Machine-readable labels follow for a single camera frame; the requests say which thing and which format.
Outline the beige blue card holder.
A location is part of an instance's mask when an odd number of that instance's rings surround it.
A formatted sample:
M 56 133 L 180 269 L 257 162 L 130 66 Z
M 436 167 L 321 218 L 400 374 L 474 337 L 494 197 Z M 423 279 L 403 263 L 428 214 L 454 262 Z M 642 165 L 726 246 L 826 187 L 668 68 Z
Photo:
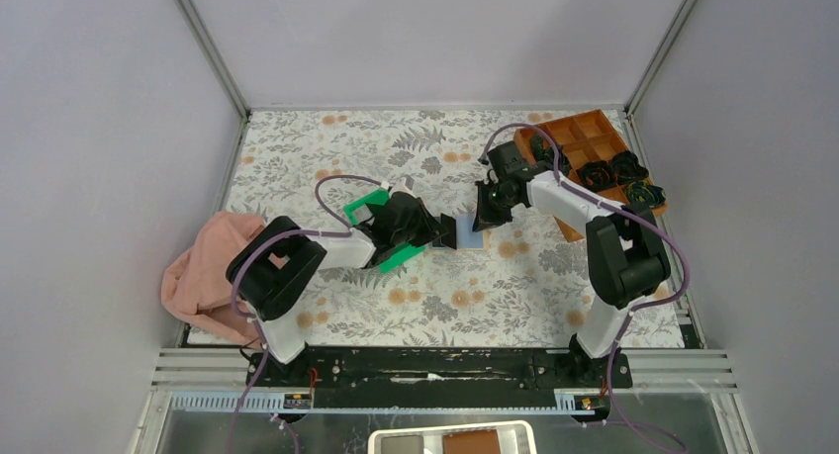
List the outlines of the beige blue card holder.
M 470 213 L 461 213 L 453 217 L 457 222 L 457 243 L 458 247 L 454 250 L 486 250 L 489 248 L 489 235 L 486 231 L 473 231 L 473 223 L 475 216 Z M 432 249 L 451 249 L 447 247 L 438 247 L 437 239 L 434 240 L 430 247 Z

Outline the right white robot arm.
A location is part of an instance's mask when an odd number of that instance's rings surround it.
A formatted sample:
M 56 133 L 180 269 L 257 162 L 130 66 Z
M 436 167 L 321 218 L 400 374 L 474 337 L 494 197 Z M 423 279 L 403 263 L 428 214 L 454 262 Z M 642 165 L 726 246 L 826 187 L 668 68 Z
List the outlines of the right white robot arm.
M 518 205 L 548 213 L 585 240 L 589 281 L 596 293 L 571 347 L 569 377 L 590 387 L 606 374 L 606 360 L 630 311 L 669 278 L 671 265 L 652 214 L 625 207 L 574 183 L 552 165 L 528 162 L 513 142 L 486 147 L 480 162 L 488 177 L 477 182 L 473 230 L 503 226 Z

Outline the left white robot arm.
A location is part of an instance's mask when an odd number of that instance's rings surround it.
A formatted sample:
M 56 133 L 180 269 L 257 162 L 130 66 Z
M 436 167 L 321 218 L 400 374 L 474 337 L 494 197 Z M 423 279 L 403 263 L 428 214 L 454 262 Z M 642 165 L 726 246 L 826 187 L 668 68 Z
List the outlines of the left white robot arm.
M 269 373 L 285 386 L 306 376 L 306 336 L 298 302 L 310 281 L 328 269 L 393 269 L 435 242 L 454 243 L 456 222 L 433 215 L 409 190 L 377 190 L 344 209 L 345 231 L 303 229 L 274 219 L 228 266 L 233 295 L 256 320 Z

